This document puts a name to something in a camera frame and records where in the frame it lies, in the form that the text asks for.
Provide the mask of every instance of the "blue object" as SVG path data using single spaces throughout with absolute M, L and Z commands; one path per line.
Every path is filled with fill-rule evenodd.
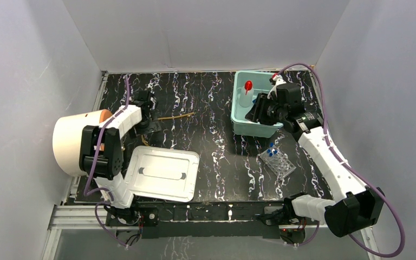
M 246 114 L 251 110 L 250 107 L 242 107 L 238 103 L 241 90 L 245 86 L 245 82 L 250 80 L 253 87 L 253 100 L 260 92 L 268 93 L 272 89 L 269 79 L 273 73 L 240 70 L 235 73 L 235 79 L 233 82 L 233 95 L 232 95 L 232 112 L 230 119 L 233 122 L 233 132 L 239 135 L 247 135 L 251 137 L 265 137 L 270 138 L 277 131 L 277 129 L 283 127 L 282 123 L 276 123 L 273 126 L 265 126 L 259 123 L 253 123 L 245 119 Z

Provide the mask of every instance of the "red cap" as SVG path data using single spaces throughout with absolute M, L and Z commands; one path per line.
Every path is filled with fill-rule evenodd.
M 250 80 L 246 81 L 245 89 L 246 89 L 246 94 L 248 94 L 248 91 L 252 90 L 252 82 Z

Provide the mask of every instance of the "metal frame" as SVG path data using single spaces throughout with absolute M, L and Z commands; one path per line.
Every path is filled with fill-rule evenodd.
M 307 70 L 306 68 L 293 68 L 300 70 Z M 107 77 L 109 73 L 104 72 L 98 94 L 96 96 L 95 104 L 93 106 L 93 111 L 98 110 L 101 105 L 101 99 L 105 91 Z M 316 86 L 316 82 L 311 77 L 313 84 Z M 319 99 L 319 92 L 316 91 L 316 95 Z M 79 185 L 80 177 L 72 177 L 69 186 L 67 186 L 66 196 L 63 202 L 66 202 L 68 198 L 74 198 L 77 193 L 77 187 Z M 102 227 L 97 223 L 95 217 L 95 206 L 83 206 L 83 205 L 74 205 L 74 206 L 55 206 L 52 217 L 50 219 L 50 224 L 48 226 L 47 240 L 45 242 L 45 247 L 42 255 L 43 260 L 53 260 L 55 258 L 56 250 L 61 237 L 62 230 L 95 230 L 102 229 Z M 107 212 L 103 208 L 98 208 L 98 215 L 103 221 L 106 222 Z M 315 225 L 308 225 L 309 228 L 315 228 Z M 109 227 L 112 230 L 138 230 L 136 226 L 121 226 L 121 227 Z M 279 229 L 292 229 L 296 228 L 295 225 L 280 225 Z M 326 225 L 321 225 L 320 228 L 328 228 Z M 377 251 L 377 245 L 372 233 L 372 228 L 366 228 L 361 230 L 363 241 L 365 245 Z M 379 260 L 381 259 L 378 256 L 374 256 L 371 253 L 368 253 L 370 260 Z

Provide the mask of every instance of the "white bottle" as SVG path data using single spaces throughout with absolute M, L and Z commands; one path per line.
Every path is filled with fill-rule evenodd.
M 254 95 L 254 89 L 252 88 L 252 82 L 246 81 L 245 87 L 240 91 L 240 97 L 238 98 L 238 103 L 242 107 L 251 107 L 252 106 L 252 96 Z

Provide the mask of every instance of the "black marble table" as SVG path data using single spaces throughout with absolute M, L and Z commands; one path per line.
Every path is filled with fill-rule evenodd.
M 129 74 L 133 93 L 151 90 L 158 99 L 157 115 L 190 117 L 161 122 L 162 131 L 148 134 L 155 147 L 194 151 L 200 164 L 193 202 L 244 202 L 281 200 L 299 192 L 330 199 L 326 181 L 309 154 L 283 130 L 270 139 L 234 135 L 230 119 L 235 72 Z M 287 71 L 284 79 L 301 86 L 307 110 L 319 111 L 313 82 L 307 70 Z M 101 109 L 116 111 L 125 103 L 124 74 L 109 74 Z M 141 138 L 126 137 L 126 157 L 143 145 Z M 283 181 L 258 155 L 274 142 L 297 167 Z M 85 185 L 82 177 L 78 196 Z

